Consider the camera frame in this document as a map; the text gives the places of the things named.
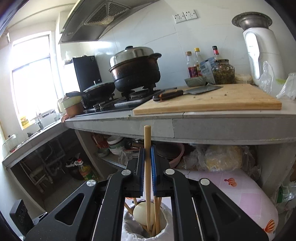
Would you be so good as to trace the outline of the bamboo chopstick two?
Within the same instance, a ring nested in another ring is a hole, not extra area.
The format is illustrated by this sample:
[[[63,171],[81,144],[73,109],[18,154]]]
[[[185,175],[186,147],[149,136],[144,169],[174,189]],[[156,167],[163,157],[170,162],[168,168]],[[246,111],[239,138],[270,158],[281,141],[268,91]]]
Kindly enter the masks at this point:
[[[160,199],[154,196],[154,224],[152,227],[152,236],[156,236],[160,232],[160,222],[159,222],[159,201]]]

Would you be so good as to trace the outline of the bamboo chopstick four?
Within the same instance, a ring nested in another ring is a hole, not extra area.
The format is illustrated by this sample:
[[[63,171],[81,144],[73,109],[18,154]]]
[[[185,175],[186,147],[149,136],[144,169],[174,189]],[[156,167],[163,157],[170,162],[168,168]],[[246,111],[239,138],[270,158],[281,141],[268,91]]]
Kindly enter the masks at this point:
[[[151,126],[144,126],[144,149],[145,149],[145,198],[146,198],[146,214],[147,214],[147,229],[151,231],[150,214],[151,214]]]

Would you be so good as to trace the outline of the bamboo chopstick one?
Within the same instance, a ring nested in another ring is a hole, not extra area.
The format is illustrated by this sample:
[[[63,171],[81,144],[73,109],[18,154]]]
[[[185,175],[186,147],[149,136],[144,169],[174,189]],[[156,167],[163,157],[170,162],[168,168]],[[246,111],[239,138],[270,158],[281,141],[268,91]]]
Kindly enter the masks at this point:
[[[127,209],[130,215],[133,215],[133,207],[130,207],[126,202],[125,202],[125,208]]]

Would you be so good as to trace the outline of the cooking oil bottle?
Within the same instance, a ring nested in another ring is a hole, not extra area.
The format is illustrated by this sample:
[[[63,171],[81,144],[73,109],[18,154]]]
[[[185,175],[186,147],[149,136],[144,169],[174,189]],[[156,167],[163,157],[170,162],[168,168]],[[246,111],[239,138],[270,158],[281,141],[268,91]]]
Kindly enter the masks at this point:
[[[95,171],[92,169],[92,167],[84,163],[81,159],[78,159],[77,161],[75,161],[74,165],[78,167],[80,174],[86,181],[88,180],[99,181],[99,178],[95,173]]]

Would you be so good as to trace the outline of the bag of yellow food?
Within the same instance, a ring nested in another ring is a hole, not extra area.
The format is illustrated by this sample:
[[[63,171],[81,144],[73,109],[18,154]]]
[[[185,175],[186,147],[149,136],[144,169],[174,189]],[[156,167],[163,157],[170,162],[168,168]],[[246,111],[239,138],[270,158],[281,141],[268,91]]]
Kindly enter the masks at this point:
[[[236,169],[248,172],[255,165],[255,154],[248,146],[193,145],[189,154],[182,157],[178,167],[208,172],[228,172]]]

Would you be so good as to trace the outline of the black gas stove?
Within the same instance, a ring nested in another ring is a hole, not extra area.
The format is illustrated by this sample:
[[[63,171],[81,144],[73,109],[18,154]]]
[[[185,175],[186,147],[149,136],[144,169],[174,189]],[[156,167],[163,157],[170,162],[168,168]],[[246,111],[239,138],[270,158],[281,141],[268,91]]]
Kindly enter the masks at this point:
[[[128,92],[126,96],[120,98],[115,98],[114,94],[112,94],[110,97],[88,103],[83,113],[110,113],[121,110],[132,110],[151,100],[153,96],[163,92],[164,90],[143,89],[137,92]]]

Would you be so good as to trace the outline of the small grey dish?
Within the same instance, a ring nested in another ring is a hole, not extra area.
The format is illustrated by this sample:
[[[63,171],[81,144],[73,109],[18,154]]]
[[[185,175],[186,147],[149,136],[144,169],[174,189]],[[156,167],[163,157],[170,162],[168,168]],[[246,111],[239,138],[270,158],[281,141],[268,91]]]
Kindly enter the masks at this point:
[[[198,87],[205,86],[207,84],[207,80],[203,76],[198,76],[185,79],[185,83],[188,87]]]

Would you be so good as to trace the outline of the large black stock pot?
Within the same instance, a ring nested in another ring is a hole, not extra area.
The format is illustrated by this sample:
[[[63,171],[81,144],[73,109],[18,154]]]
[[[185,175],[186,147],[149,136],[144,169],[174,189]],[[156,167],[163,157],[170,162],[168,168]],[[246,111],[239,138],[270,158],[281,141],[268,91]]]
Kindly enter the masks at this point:
[[[158,65],[161,56],[149,47],[127,46],[116,53],[109,61],[115,88],[122,93],[140,87],[154,89],[161,78]]]

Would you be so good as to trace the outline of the sauce bottle brown cap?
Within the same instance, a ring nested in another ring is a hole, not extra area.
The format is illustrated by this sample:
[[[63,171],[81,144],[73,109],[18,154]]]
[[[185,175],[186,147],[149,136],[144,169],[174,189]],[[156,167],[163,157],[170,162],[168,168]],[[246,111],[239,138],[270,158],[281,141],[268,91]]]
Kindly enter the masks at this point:
[[[192,58],[192,52],[187,51],[186,57],[187,57],[187,69],[188,69],[189,77],[190,78],[197,77],[198,73],[197,73],[197,68],[195,66],[194,59]]]

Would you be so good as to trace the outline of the sauce bottle yellow cap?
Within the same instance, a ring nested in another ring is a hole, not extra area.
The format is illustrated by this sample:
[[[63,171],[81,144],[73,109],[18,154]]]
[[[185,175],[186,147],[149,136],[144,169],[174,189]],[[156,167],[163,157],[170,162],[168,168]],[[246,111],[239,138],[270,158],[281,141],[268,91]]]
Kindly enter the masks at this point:
[[[202,59],[201,54],[200,54],[200,49],[195,48],[194,50],[195,50],[195,66],[196,66],[196,69],[197,69],[197,74],[198,74],[198,76],[202,76],[202,72],[201,72],[201,69],[200,69],[200,64],[203,61],[203,59]]]

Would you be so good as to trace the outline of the white plastic bags on floor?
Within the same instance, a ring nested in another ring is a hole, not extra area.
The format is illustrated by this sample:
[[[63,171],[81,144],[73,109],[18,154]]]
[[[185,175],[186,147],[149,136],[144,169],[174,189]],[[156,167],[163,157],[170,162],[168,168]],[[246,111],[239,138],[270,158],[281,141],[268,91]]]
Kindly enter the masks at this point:
[[[279,214],[295,208],[295,181],[280,186],[276,194],[275,206]]]

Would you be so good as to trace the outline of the glass pickle jar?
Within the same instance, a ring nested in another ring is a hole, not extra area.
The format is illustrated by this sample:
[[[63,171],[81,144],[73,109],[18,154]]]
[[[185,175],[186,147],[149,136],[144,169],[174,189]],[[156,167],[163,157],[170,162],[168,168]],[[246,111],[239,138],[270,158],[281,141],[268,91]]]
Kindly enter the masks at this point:
[[[216,84],[234,84],[235,68],[228,59],[218,59],[212,67],[212,74]]]

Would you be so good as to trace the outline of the wooden cutting board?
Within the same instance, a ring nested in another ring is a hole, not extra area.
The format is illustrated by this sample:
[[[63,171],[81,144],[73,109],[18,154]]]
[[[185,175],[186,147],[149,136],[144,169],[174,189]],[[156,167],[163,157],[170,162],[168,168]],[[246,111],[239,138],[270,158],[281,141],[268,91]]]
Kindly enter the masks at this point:
[[[223,110],[281,110],[282,103],[250,84],[226,84],[199,95],[185,94],[170,100],[153,101],[134,108],[134,115]]]

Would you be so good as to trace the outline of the range hood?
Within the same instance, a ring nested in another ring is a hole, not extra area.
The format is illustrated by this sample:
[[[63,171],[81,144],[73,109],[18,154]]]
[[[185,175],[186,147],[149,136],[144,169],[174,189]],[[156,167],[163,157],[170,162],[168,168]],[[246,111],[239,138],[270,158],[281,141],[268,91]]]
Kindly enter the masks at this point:
[[[121,21],[155,1],[77,1],[63,26],[59,44],[97,41]]]

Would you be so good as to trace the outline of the wall power socket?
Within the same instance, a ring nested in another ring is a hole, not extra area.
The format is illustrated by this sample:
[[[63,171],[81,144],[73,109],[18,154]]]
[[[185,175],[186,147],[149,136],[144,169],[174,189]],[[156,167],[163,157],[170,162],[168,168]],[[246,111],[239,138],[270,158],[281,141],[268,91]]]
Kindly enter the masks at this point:
[[[197,16],[197,13],[196,13],[196,11],[194,9],[189,10],[189,11],[183,11],[181,13],[173,15],[173,19],[174,19],[176,24],[182,23],[182,22],[185,22],[185,21],[194,20],[194,19],[197,19],[197,18],[198,18],[198,16]]]

